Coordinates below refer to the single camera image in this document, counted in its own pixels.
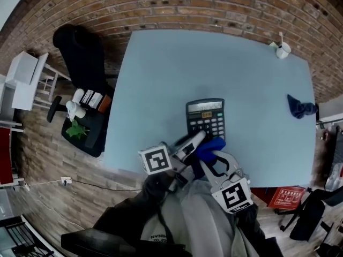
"light blue table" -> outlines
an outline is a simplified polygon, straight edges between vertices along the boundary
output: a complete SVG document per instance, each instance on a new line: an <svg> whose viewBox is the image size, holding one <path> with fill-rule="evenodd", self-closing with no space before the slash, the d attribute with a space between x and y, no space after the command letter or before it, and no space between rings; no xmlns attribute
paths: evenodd
<svg viewBox="0 0 343 257"><path fill-rule="evenodd" d="M187 133L185 104L225 99L227 146L252 187L307 184L315 116L289 111L287 94L314 102L306 61L247 39L196 31L132 33L111 108L104 162L143 173L137 151Z"/></svg>

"green plant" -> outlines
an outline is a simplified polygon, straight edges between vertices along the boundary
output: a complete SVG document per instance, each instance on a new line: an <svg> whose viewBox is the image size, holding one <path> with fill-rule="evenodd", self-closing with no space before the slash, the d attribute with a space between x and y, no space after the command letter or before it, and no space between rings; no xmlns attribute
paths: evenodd
<svg viewBox="0 0 343 257"><path fill-rule="evenodd" d="M89 130L81 126L75 119L71 122L71 127L66 130L70 137L76 136L79 140L81 139L81 135L87 136L87 131Z"/></svg>

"red brick wall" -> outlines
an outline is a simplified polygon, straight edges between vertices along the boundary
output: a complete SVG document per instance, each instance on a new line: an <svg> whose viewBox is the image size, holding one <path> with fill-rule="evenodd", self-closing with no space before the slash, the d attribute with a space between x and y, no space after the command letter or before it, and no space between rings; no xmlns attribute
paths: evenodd
<svg viewBox="0 0 343 257"><path fill-rule="evenodd" d="M310 63L317 102L343 93L342 0L22 0L0 33L0 73L22 50L49 52L62 24L103 37L107 73L116 73L132 31L195 29L270 43L283 31L293 53Z"/></svg>

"blue cloth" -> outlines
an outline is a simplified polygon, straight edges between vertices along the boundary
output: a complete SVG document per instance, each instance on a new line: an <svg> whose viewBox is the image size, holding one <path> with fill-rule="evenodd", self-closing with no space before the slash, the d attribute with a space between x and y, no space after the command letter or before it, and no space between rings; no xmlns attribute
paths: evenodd
<svg viewBox="0 0 343 257"><path fill-rule="evenodd" d="M208 167L214 166L217 157L212 153L213 150L222 150L226 145L220 137L213 138L210 142L202 143L192 154L191 165L195 174L195 179L201 179L205 175L199 160L205 162Z"/></svg>
<svg viewBox="0 0 343 257"><path fill-rule="evenodd" d="M297 119L305 115L312 115L317 112L317 107L312 103L301 103L298 99L287 95L290 113Z"/></svg>

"black chair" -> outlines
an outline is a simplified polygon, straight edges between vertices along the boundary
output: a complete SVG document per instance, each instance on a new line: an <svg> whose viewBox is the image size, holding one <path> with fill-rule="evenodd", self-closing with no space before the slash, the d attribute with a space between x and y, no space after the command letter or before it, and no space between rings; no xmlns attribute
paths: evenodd
<svg viewBox="0 0 343 257"><path fill-rule="evenodd" d="M84 27L67 24L54 33L53 43L60 50L71 82L76 88L82 88L85 92L92 90L113 98L114 89L106 83L101 39L96 34L88 32ZM56 111L67 111L66 107L60 104L61 99L60 96L55 97L48 112L48 122L51 123ZM99 157L105 148L109 113L109 108L103 114L88 107L84 118L75 117L80 125L90 130L88 135L80 139L70 137L66 132L71 126L68 118L64 121L61 134L78 149L93 157Z"/></svg>
<svg viewBox="0 0 343 257"><path fill-rule="evenodd" d="M299 216L299 219L291 231L289 237L292 240L308 241L312 234L321 226L329 234L332 226L328 226L322 221L325 210L325 204L330 207L336 206L343 202L343 187L329 192L323 190L315 190L311 192L304 203L300 204L296 210L279 212L275 210L278 215L294 214L286 226L281 226L280 230L285 231Z"/></svg>

